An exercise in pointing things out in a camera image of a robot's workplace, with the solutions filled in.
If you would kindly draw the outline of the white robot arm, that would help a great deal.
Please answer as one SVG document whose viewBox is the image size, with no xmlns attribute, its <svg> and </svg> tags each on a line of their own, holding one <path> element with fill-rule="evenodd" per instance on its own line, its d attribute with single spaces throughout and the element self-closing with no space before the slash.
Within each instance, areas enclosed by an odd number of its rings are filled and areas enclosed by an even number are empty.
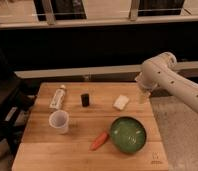
<svg viewBox="0 0 198 171">
<path fill-rule="evenodd" d="M 198 113 L 198 84 L 173 71 L 176 64 L 173 53 L 163 52 L 145 60 L 135 80 L 143 91 L 152 92 L 160 86 Z"/>
</svg>

